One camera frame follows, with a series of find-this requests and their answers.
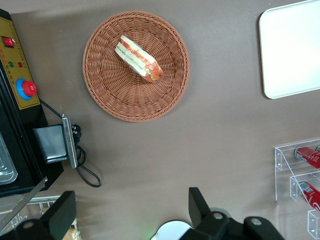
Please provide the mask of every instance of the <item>emergency stop button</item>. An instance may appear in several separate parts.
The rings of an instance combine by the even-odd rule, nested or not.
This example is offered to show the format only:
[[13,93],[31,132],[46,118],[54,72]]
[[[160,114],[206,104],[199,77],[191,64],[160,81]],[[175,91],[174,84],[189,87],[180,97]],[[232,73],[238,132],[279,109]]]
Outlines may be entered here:
[[24,78],[19,78],[16,81],[16,91],[24,100],[30,100],[32,96],[36,95],[38,89],[33,81],[27,81]]
[[33,81],[24,81],[22,83],[22,90],[28,97],[32,97],[38,92],[38,89]]

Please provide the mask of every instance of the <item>blue button ring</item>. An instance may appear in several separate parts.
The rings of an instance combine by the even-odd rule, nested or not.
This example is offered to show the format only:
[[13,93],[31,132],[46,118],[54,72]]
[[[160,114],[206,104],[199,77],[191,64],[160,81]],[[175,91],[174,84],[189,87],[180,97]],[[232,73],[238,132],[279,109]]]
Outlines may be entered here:
[[24,78],[19,78],[18,81],[16,81],[15,83],[16,91],[18,92],[20,97],[23,98],[24,100],[30,100],[32,96],[27,96],[24,90],[22,89],[22,83],[24,81],[26,81]]

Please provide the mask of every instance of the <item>red button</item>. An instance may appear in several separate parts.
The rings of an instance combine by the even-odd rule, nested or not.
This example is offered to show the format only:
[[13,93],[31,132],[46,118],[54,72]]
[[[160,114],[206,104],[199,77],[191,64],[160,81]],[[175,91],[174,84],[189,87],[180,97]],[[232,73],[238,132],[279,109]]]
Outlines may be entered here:
[[22,83],[22,90],[28,97],[34,96],[38,92],[38,89],[33,81],[24,81]]
[[12,41],[11,38],[2,37],[2,39],[3,39],[4,46],[6,46],[6,47],[13,47],[14,46],[14,41]]

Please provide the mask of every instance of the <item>black cable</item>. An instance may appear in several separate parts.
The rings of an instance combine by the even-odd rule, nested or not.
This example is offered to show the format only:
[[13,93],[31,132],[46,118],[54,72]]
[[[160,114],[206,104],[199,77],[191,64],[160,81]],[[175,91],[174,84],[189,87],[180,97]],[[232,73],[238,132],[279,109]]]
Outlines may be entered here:
[[[100,178],[98,177],[97,174],[95,174],[93,171],[91,171],[90,169],[88,169],[87,167],[84,166],[84,163],[87,161],[87,153],[85,150],[82,149],[82,147],[80,147],[79,145],[76,146],[76,149],[80,151],[80,155],[76,157],[77,159],[77,166],[76,166],[76,170],[78,171],[80,177],[82,178],[82,180],[88,184],[90,187],[93,187],[93,188],[99,188],[101,187],[102,185],[102,182],[100,180]],[[90,183],[86,178],[85,176],[82,174],[82,172],[80,171],[80,168],[83,168],[85,171],[87,171],[88,173],[90,173],[92,176],[94,176],[97,181],[98,181],[98,184],[95,185],[95,184],[92,184]]]
[[[51,106],[49,106],[49,104],[47,104],[45,101],[43,101],[42,99],[40,99],[40,102],[45,105],[48,109],[50,109],[55,115],[57,115],[59,118],[62,119],[62,115],[60,115],[56,110],[54,110]],[[93,188],[99,188],[102,186],[102,182],[100,180],[100,178],[98,177],[97,174],[95,174],[93,171],[91,171],[90,169],[88,169],[87,167],[84,166],[84,163],[87,161],[87,153],[85,150],[83,150],[82,147],[79,146],[79,142],[80,142],[80,137],[81,137],[81,128],[78,125],[72,125],[72,136],[73,136],[73,141],[74,141],[74,146],[75,149],[78,150],[78,155],[76,157],[77,160],[77,166],[76,166],[76,170],[78,171],[80,177],[82,178],[82,180],[88,184],[90,187]],[[90,183],[85,176],[82,174],[82,172],[80,171],[80,168],[83,168],[85,171],[87,171],[89,174],[91,174],[92,176],[94,176],[97,181],[98,184],[92,184]]]
[[51,106],[49,106],[48,103],[46,103],[45,101],[43,101],[42,99],[40,99],[40,103],[42,103],[43,105],[45,105],[48,109],[50,109],[55,115],[57,115],[59,118],[62,119],[62,115],[60,115],[56,110],[54,110]]

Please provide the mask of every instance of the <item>woven plate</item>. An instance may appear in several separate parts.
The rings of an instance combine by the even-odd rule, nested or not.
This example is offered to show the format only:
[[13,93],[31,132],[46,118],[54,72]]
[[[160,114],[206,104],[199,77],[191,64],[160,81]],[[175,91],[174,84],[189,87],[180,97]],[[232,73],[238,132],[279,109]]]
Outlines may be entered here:
[[[115,52],[125,35],[153,56],[163,70],[150,83]],[[178,32],[162,18],[143,11],[111,16],[93,32],[83,56],[85,84],[97,104],[130,122],[161,117],[183,96],[189,80],[189,56]]]

